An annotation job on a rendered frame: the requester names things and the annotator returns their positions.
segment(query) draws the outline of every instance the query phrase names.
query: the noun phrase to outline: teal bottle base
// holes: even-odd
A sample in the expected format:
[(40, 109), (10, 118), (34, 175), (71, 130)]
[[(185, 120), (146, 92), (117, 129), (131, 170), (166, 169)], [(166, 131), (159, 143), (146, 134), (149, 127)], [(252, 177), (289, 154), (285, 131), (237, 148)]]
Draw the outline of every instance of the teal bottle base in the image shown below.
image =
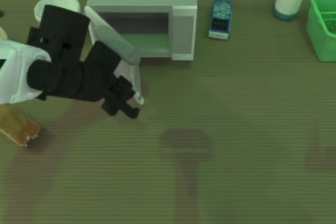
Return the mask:
[(286, 15), (286, 14), (279, 13), (275, 8), (273, 8), (273, 13), (274, 13), (274, 16), (276, 16), (278, 19), (286, 20), (286, 21), (293, 20), (297, 16), (297, 14)]

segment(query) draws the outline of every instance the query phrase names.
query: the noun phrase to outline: wooden block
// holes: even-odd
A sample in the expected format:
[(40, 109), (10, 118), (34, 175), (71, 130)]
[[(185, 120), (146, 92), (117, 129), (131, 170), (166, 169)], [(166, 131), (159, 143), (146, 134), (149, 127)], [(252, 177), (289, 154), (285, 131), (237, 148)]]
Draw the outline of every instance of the wooden block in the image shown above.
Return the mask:
[(36, 138), (40, 126), (10, 104), (0, 104), (0, 132), (22, 147)]

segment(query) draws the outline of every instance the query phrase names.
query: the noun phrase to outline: green plastic bin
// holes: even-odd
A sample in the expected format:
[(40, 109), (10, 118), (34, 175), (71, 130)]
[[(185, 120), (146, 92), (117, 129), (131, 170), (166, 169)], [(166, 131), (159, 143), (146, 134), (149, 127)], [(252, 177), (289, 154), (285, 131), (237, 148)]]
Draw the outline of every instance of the green plastic bin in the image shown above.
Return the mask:
[(307, 32), (321, 61), (336, 61), (336, 0), (310, 0)]

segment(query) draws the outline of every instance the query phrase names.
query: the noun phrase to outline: wooden floor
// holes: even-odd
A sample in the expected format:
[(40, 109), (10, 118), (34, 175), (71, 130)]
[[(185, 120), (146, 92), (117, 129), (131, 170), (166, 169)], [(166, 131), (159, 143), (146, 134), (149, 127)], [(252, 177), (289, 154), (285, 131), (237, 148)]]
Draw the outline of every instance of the wooden floor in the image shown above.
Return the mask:
[[(44, 130), (27, 150), (0, 138), (0, 223), (336, 222), (336, 65), (312, 51), (309, 3), (282, 22), (274, 0), (233, 0), (219, 41), (211, 1), (193, 62), (143, 61), (138, 120), (59, 98), (19, 105)], [(36, 2), (0, 0), (11, 39), (25, 41)]]

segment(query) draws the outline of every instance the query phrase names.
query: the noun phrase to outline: open drawer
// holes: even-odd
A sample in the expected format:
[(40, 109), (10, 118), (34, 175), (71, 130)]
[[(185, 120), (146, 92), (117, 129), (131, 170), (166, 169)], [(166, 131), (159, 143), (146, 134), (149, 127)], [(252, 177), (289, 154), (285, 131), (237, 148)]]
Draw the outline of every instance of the open drawer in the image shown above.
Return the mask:
[(89, 31), (92, 43), (97, 40), (101, 41), (120, 55), (122, 61), (115, 70), (115, 75), (117, 77), (121, 75), (132, 83), (135, 91), (134, 99), (138, 104), (142, 105), (144, 98), (141, 93), (139, 69), (141, 56), (137, 48), (123, 38), (91, 7), (85, 6), (84, 13), (91, 20)]

